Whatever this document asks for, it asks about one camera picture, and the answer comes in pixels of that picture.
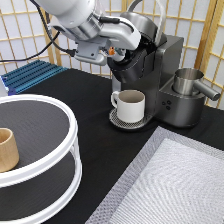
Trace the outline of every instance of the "metal pitcher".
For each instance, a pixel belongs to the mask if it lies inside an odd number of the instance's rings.
[[[202,82],[204,74],[200,70],[183,68],[178,69],[175,74],[173,85],[175,92],[184,96],[192,96],[195,95],[195,90],[198,90],[212,101],[217,101],[220,98],[220,93]]]

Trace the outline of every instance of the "mesh mat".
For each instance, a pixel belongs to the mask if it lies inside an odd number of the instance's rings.
[[[20,160],[14,169],[27,166],[57,148],[69,131],[67,115],[58,107],[39,101],[0,104],[0,128],[13,131]]]
[[[122,203],[123,199],[128,194],[131,187],[165,138],[196,149],[200,152],[204,152],[218,159],[224,160],[224,153],[222,151],[159,127],[145,144],[140,153],[133,160],[133,162],[129,165],[129,167],[120,177],[108,195],[96,209],[96,211],[92,214],[86,224],[109,223],[112,215]]]
[[[165,139],[110,224],[220,224],[224,161]]]

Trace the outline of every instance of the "black coffee machine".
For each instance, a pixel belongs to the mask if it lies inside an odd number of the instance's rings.
[[[192,90],[192,94],[184,95],[173,89],[184,39],[162,33],[160,41],[156,43],[160,32],[158,27],[148,17],[133,12],[139,2],[141,0],[134,1],[128,11],[121,14],[141,33],[139,47],[133,52],[128,51],[121,62],[108,58],[108,65],[113,73],[113,91],[134,89],[145,94],[145,114],[149,118],[145,120],[145,124],[147,120],[156,118],[175,127],[194,126],[200,120],[206,99],[202,92],[207,92]],[[206,88],[214,95],[213,100],[219,99],[219,93],[210,87]],[[125,124],[121,123],[116,121],[114,124],[120,128],[123,125],[126,129]],[[127,129],[132,128],[135,129],[134,125],[129,125]]]

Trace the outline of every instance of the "cable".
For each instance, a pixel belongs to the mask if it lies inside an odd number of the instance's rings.
[[[129,23],[126,23],[124,21],[121,21],[120,19],[118,18],[110,18],[110,17],[100,17],[99,21],[101,23],[113,23],[113,24],[119,24],[119,23],[123,23],[125,24],[126,26],[130,27],[131,29],[131,32],[134,33],[134,28],[133,26],[131,26]]]
[[[55,35],[55,37],[52,39],[53,41],[55,41],[57,38],[58,38],[58,36],[59,36],[59,34],[60,34],[60,32],[57,32],[57,34]],[[13,62],[13,61],[16,61],[16,62],[20,62],[20,61],[27,61],[27,60],[30,60],[30,59],[32,59],[32,58],[34,58],[34,57],[37,57],[37,56],[39,56],[40,54],[42,54],[44,51],[46,51],[50,46],[51,46],[51,44],[52,44],[53,42],[51,41],[42,51],[40,51],[39,53],[37,53],[37,54],[35,54],[35,55],[33,55],[33,56],[31,56],[31,57],[29,57],[29,58],[25,58],[25,59],[18,59],[18,60],[2,60],[2,61],[0,61],[0,62]]]
[[[130,28],[131,28],[131,32],[132,33],[134,33],[134,28],[133,28],[133,26],[131,26],[129,23],[126,23],[126,22],[124,22],[124,21],[120,21],[120,23],[123,23],[123,24],[125,24],[126,26],[129,26]]]
[[[37,5],[36,5],[36,7],[37,7],[37,10],[38,10],[38,12],[39,12],[40,18],[41,18],[41,20],[42,20],[42,22],[43,22],[43,25],[44,25],[44,28],[45,28],[45,30],[46,30],[46,33],[47,33],[49,39],[51,40],[51,42],[54,44],[54,46],[55,46],[56,48],[58,48],[60,51],[63,51],[63,52],[65,52],[65,53],[69,54],[71,57],[74,57],[74,56],[75,56],[75,52],[76,52],[75,49],[73,49],[73,50],[69,50],[69,49],[67,49],[67,50],[66,50],[66,49],[61,48],[60,46],[58,46],[58,45],[54,42],[54,40],[53,40],[52,37],[51,37],[51,34],[49,33],[47,24],[46,24],[46,22],[45,22],[45,19],[44,19],[44,16],[43,16],[42,12],[41,12],[40,7],[37,6]]]

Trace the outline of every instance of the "table surface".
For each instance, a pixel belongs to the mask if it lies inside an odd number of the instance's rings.
[[[126,133],[109,122],[112,82],[75,69],[25,91],[66,103],[78,121],[83,177],[70,203],[46,224],[82,224],[95,211],[158,126],[224,150],[224,111],[204,107],[200,123],[177,129],[152,121],[141,131]]]

